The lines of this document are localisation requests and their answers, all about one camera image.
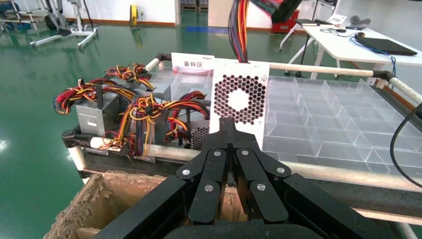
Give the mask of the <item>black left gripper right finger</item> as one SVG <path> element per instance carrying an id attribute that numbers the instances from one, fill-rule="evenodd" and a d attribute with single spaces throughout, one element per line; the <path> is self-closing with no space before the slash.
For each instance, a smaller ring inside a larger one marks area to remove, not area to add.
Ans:
<path id="1" fill-rule="evenodd" d="M 252 217 L 271 224 L 292 223 L 324 239 L 393 239 L 395 235 L 262 152 L 256 137 L 227 120 L 234 155 L 233 176 Z"/>

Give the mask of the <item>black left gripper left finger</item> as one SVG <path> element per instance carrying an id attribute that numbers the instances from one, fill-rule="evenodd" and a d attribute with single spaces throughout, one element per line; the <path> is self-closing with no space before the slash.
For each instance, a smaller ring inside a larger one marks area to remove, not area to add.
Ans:
<path id="1" fill-rule="evenodd" d="M 228 118 L 201 152 L 105 226 L 96 239 L 200 239 L 222 210 L 228 168 Z"/>

